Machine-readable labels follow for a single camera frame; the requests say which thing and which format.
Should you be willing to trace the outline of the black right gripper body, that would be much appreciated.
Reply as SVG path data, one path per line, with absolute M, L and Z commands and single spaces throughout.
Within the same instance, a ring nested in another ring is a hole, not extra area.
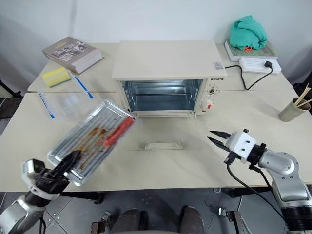
M 230 149 L 233 139 L 228 137 L 225 142 L 226 150 L 229 152 L 226 159 L 224 160 L 225 163 L 233 163 L 236 159 L 235 153 L 232 152 Z

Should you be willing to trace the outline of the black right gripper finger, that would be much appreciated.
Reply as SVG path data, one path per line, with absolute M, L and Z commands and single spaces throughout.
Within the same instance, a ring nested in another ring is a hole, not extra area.
M 224 143 L 223 142 L 221 142 L 221 141 L 219 141 L 219 140 L 217 140 L 217 139 L 214 139 L 214 138 L 212 138 L 212 137 L 207 137 L 215 146 L 217 146 L 218 148 L 220 148 L 220 149 L 222 149 L 222 150 L 225 150 L 225 151 L 227 151 L 227 152 L 230 152 L 230 149 L 226 146 L 226 145 L 224 145 Z
M 210 132 L 223 139 L 228 139 L 231 136 L 229 133 L 222 132 L 222 131 L 210 131 Z

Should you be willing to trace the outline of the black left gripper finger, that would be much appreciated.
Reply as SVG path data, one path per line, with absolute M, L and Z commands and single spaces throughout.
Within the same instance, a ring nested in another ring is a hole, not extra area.
M 76 150 L 69 153 L 56 167 L 55 176 L 61 176 L 69 171 L 72 166 L 80 159 L 81 150 Z

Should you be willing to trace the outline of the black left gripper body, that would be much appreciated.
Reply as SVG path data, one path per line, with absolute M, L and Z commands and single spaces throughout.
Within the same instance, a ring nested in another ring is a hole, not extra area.
M 69 180 L 60 173 L 50 169 L 43 169 L 36 178 L 36 186 L 49 193 L 59 194 L 69 185 Z

